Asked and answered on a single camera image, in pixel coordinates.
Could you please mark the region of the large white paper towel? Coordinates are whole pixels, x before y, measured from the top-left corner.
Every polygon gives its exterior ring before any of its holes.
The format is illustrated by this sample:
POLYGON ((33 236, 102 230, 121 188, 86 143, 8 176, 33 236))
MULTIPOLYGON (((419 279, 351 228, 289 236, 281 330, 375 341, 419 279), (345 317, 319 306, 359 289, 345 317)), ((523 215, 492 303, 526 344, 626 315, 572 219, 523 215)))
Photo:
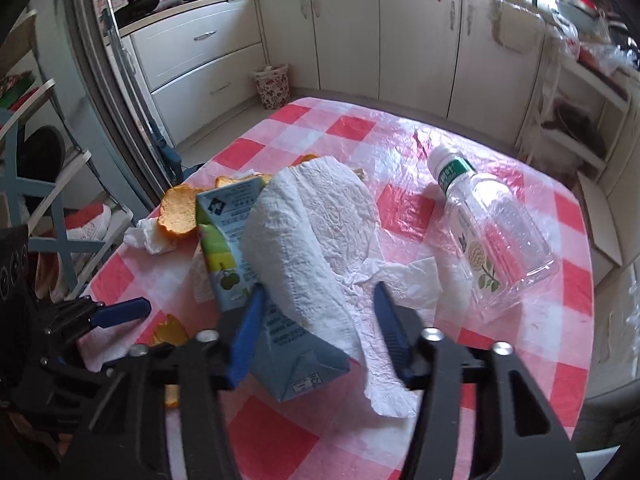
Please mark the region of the large white paper towel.
POLYGON ((332 156, 278 172, 259 193, 241 236, 245 260, 281 311, 366 369, 376 414, 416 416, 419 399, 397 378, 373 310, 375 285, 432 318, 442 286, 434 258, 387 262, 372 194, 332 156))

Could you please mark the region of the cream lower kitchen cabinets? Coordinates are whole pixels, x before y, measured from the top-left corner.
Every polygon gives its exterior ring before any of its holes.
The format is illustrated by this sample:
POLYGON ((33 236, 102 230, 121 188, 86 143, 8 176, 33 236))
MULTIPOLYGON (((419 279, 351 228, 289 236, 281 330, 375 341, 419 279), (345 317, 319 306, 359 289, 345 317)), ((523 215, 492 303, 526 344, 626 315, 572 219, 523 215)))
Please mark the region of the cream lower kitchen cabinets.
POLYGON ((213 121, 233 84, 219 61, 257 48, 294 89, 414 110, 518 142, 546 40, 509 0, 201 0, 122 29, 169 137, 213 121))

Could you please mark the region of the orange peel piece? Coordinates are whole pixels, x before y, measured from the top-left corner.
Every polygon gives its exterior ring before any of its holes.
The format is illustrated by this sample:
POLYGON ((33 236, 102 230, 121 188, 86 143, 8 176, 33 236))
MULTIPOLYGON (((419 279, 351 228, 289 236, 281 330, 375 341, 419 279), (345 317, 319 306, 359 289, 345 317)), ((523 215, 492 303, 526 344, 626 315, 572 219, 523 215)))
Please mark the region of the orange peel piece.
MULTIPOLYGON (((181 346, 189 340, 189 335, 175 316, 166 314, 165 317, 153 328, 152 345, 172 344, 181 346)), ((180 387, 168 385, 165 387, 165 406, 175 410, 180 404, 180 387)))

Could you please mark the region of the small crumpled white tissue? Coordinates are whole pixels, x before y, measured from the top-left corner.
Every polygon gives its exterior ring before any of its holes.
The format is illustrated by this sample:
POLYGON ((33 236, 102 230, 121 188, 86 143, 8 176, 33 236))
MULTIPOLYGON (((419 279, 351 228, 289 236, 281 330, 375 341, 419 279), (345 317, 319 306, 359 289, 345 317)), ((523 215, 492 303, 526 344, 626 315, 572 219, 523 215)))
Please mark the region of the small crumpled white tissue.
POLYGON ((136 249, 144 249, 151 256, 158 256, 172 252, 177 248, 158 224, 158 218, 141 219, 136 226, 126 229, 124 244, 136 249))

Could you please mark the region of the blue juice carton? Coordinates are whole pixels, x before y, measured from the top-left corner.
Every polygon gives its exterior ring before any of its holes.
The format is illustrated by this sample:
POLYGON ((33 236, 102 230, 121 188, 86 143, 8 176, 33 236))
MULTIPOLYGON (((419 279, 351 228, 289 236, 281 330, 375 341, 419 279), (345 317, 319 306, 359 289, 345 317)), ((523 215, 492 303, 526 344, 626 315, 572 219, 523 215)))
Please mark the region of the blue juice carton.
POLYGON ((259 301, 232 344, 232 382, 250 373, 278 402, 323 387, 350 370, 347 354, 287 318, 258 286, 241 250, 244 223, 265 187, 261 178, 196 196, 196 227, 209 283, 222 312, 259 301))

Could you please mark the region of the large orange peel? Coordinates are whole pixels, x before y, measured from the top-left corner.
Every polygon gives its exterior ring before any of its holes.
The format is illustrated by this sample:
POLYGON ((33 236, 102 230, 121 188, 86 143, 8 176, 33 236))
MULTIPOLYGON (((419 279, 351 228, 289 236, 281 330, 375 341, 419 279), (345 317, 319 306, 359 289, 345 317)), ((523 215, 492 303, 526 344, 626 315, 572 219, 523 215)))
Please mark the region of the large orange peel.
POLYGON ((180 184, 170 188, 160 202, 157 225, 169 238, 180 240, 196 229, 196 196, 202 188, 180 184))

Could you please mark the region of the small orange peel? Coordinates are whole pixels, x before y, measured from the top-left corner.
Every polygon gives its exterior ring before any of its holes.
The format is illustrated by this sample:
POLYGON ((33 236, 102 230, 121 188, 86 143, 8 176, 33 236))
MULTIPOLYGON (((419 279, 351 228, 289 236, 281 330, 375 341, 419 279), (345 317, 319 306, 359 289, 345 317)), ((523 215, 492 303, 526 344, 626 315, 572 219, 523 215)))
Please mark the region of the small orange peel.
MULTIPOLYGON (((314 160, 316 158, 318 158, 317 154, 306 154, 300 156, 298 159, 296 159, 295 162, 291 164, 291 167, 301 165, 304 162, 310 162, 311 160, 314 160)), ((247 180, 252 180, 254 178, 261 178, 262 182, 268 184, 272 179, 272 174, 258 174, 258 172, 250 172, 244 177, 216 177, 215 188, 225 188, 226 186, 234 185, 247 180)))

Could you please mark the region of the red white checkered tablecloth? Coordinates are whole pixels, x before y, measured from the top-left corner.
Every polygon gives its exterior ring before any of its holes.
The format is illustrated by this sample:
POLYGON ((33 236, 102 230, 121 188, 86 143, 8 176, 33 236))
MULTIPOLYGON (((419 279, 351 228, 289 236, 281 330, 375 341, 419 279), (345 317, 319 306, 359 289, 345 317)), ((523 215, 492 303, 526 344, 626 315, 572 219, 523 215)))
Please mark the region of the red white checkered tablecloth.
MULTIPOLYGON (((380 215, 378 256, 411 264, 434 257, 442 294, 428 322, 476 348, 514 345, 567 431, 586 396, 593 340, 589 242, 576 198, 562 184, 461 136, 347 103, 303 98, 281 108, 217 155, 190 185, 220 176, 275 174, 307 154, 329 155, 362 169, 380 215), (559 267, 536 296, 501 318, 480 316, 464 299, 440 227, 442 192, 426 166, 432 147, 449 141, 472 164, 512 188, 544 233, 559 267)), ((395 479, 412 419, 382 417, 363 393, 364 369, 292 401, 279 403, 253 378, 222 399, 241 474, 247 479, 395 479)))

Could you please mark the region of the blue wooden chair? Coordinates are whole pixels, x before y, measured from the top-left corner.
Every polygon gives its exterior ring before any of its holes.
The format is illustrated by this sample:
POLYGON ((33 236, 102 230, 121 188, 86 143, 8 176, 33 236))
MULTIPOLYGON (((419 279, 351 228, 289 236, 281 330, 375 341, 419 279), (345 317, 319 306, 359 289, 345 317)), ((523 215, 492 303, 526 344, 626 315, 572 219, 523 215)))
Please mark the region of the blue wooden chair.
POLYGON ((91 166, 88 150, 65 147, 57 136, 18 163, 23 129, 5 124, 1 135, 1 205, 9 226, 27 231, 26 252, 36 256, 35 291, 53 302, 79 297, 113 243, 117 211, 92 203, 66 211, 63 192, 91 166))

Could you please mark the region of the clear plastic bottle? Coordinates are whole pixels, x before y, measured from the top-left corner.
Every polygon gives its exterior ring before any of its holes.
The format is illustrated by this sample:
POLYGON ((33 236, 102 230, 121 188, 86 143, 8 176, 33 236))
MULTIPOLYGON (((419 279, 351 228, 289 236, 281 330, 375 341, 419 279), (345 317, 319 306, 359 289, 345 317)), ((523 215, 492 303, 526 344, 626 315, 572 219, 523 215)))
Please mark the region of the clear plastic bottle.
POLYGON ((431 151, 427 166, 445 195, 446 227, 483 318, 498 318, 558 272, 558 258, 503 180, 447 144, 431 151))

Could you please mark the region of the patterned waste basket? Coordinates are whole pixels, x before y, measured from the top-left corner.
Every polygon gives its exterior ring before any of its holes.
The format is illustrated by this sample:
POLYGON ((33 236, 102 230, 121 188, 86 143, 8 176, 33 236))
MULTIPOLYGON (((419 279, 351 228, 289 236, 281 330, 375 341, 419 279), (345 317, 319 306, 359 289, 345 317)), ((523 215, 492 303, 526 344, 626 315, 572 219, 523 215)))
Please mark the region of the patterned waste basket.
POLYGON ((254 70, 252 77, 265 110, 278 110, 290 102, 288 64, 267 65, 261 70, 254 70))

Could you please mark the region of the black frying pan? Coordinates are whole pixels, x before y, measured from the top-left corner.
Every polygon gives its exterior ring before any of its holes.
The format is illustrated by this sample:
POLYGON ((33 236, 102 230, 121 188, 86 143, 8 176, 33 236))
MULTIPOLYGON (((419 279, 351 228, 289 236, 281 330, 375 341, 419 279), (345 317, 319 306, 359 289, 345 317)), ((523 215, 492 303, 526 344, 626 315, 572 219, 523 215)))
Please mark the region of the black frying pan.
POLYGON ((160 0, 126 0, 126 4, 114 12, 118 27, 125 27, 152 14, 160 0))

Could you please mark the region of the white corner shelf rack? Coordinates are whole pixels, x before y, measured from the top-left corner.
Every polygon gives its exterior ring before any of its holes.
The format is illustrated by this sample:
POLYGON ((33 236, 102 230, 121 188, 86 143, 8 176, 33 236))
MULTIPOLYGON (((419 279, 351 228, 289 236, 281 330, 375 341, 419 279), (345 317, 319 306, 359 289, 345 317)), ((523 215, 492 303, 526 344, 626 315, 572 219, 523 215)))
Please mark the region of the white corner shelf rack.
POLYGON ((631 112, 631 62, 614 44, 549 35, 518 159, 568 185, 603 177, 631 112))

